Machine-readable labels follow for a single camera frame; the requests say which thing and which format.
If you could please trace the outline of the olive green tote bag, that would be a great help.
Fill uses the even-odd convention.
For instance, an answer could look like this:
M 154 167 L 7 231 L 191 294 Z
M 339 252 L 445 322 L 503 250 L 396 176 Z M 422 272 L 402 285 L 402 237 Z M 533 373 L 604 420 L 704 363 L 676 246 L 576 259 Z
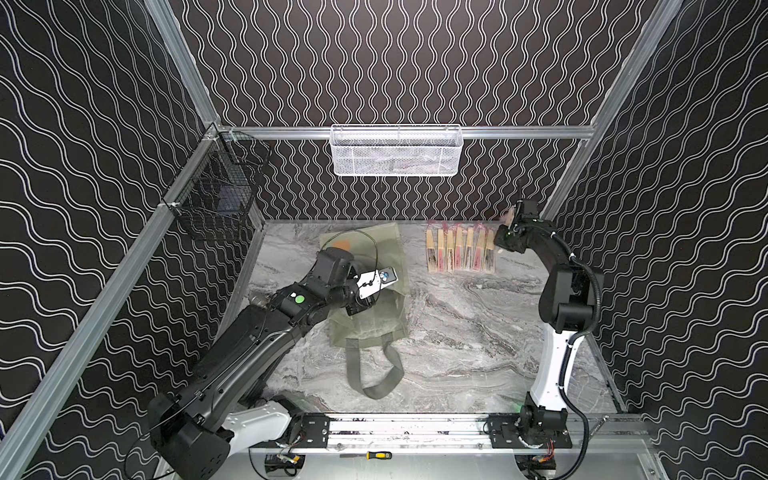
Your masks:
M 329 317 L 331 344 L 345 349 L 346 373 L 350 387 L 359 394 L 380 400 L 401 382 L 404 367 L 394 342 L 408 336 L 406 317 L 410 303 L 410 278 L 400 228 L 395 223 L 353 228 L 326 233 L 320 237 L 321 248 L 347 250 L 359 262 L 361 273 L 393 267 L 399 281 L 377 295 L 375 306 L 354 316 L 345 309 Z M 383 379 L 370 386 L 363 384 L 361 354 L 379 347 L 391 368 Z

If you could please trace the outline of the folding fan with pink paper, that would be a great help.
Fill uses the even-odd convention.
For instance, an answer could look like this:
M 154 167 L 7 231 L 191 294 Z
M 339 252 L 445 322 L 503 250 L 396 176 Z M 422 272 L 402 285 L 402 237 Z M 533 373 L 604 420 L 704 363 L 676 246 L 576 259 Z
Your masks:
M 446 270 L 445 229 L 442 225 L 439 225 L 436 230 L 436 253 L 438 271 L 444 272 Z

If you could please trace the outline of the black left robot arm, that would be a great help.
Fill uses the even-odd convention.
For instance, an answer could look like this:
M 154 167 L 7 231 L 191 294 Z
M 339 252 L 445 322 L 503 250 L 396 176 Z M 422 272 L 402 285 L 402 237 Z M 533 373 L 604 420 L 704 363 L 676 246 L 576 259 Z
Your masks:
M 281 437 L 291 422 L 285 408 L 270 403 L 235 415 L 238 401 L 315 325 L 336 310 L 372 308 L 376 294 L 399 279 L 395 268 L 367 268 L 347 250 L 320 250 L 301 280 L 238 314 L 186 387 L 149 403 L 152 447 L 178 477 L 209 479 L 236 451 Z

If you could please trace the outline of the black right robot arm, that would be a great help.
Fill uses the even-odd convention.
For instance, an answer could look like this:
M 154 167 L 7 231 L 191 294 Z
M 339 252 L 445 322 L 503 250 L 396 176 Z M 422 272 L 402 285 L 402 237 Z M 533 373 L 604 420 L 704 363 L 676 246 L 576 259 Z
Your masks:
M 518 438 L 534 448 L 569 446 L 566 423 L 575 405 L 567 391 L 579 346 L 601 315 L 603 275 L 576 257 L 532 200 L 519 200 L 509 209 L 494 245 L 514 253 L 532 251 L 548 271 L 538 304 L 542 357 L 515 424 Z

